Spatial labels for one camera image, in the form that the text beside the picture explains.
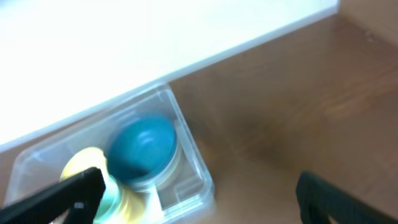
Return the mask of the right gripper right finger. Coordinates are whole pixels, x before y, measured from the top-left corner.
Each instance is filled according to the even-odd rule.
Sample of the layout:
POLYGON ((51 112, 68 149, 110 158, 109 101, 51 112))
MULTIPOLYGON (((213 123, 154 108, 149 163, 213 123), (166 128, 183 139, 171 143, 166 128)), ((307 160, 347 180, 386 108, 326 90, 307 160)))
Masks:
POLYGON ((362 203, 312 172, 302 172, 296 186, 301 221, 305 224, 397 224, 391 216, 362 203))

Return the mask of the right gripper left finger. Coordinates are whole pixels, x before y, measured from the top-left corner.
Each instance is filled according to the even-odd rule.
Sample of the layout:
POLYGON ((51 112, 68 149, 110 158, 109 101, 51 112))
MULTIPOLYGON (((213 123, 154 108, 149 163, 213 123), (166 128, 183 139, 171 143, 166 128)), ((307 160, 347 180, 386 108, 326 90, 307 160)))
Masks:
POLYGON ((93 223, 104 191, 101 170, 90 167, 2 208, 1 224, 50 223, 65 212, 65 223, 93 223))

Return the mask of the green plastic cup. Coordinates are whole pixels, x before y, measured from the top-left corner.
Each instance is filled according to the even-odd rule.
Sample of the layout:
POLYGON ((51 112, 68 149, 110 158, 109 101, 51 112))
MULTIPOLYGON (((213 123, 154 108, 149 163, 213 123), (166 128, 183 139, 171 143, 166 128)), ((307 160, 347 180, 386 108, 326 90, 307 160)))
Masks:
POLYGON ((105 180, 105 191, 94 217, 93 223, 108 223, 117 214, 121 204, 121 189, 116 179, 109 175, 105 180))

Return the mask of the yellow small bowl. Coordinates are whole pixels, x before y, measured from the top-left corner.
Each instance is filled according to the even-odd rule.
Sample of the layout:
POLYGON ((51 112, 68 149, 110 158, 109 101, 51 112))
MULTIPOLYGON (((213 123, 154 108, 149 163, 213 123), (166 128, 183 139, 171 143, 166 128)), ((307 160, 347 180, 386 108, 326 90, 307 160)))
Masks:
POLYGON ((90 167, 101 170, 104 180, 108 180, 109 174, 106 167, 107 160, 103 151, 98 147, 87 147, 76 153, 65 165, 60 175, 60 180, 67 179, 90 167))

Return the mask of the yellow plastic cup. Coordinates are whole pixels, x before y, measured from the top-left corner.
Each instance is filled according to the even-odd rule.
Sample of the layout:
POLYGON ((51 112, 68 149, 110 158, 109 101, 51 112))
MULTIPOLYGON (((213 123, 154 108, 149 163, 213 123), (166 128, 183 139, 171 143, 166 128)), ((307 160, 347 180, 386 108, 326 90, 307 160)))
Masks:
POLYGON ((120 188, 121 203, 119 205, 118 211, 116 212, 116 223, 139 223, 145 212, 144 198, 124 185, 120 186, 120 188))

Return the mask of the clear plastic storage container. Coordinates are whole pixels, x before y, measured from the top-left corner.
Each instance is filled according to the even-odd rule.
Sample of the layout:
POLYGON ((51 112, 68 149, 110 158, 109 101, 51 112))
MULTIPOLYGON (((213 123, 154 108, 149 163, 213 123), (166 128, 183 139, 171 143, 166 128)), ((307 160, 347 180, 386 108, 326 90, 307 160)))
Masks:
POLYGON ((162 190, 151 187, 138 192, 114 177, 119 188, 124 185, 146 201, 141 223, 172 223, 209 206, 214 201, 211 175, 168 85, 134 93, 20 153, 12 168, 5 203, 16 202, 58 181, 67 162, 85 148, 98 147, 105 156, 123 127, 153 115, 165 116, 174 124, 177 144, 183 149, 180 173, 162 190))

